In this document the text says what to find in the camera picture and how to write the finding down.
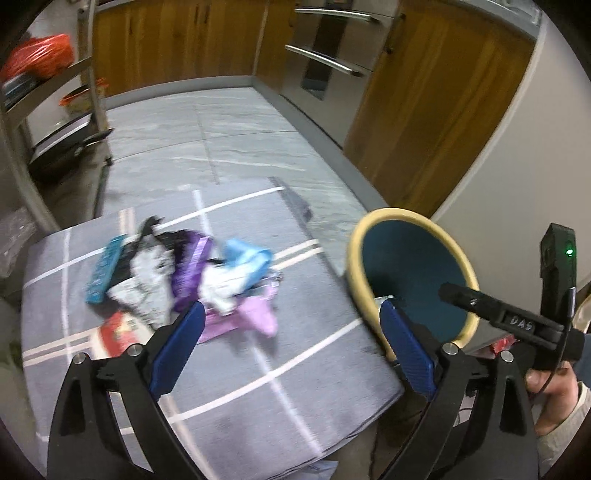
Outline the person's right hand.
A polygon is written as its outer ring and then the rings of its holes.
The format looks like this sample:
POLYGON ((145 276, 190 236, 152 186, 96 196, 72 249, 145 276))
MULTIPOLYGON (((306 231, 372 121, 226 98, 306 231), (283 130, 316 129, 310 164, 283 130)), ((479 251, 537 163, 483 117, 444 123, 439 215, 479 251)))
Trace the person's right hand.
POLYGON ((564 361, 554 372, 530 369, 525 375, 525 383, 530 393, 546 395, 542 412, 535 424, 538 437, 551 433, 575 410, 579 400, 579 386, 569 362, 564 361))

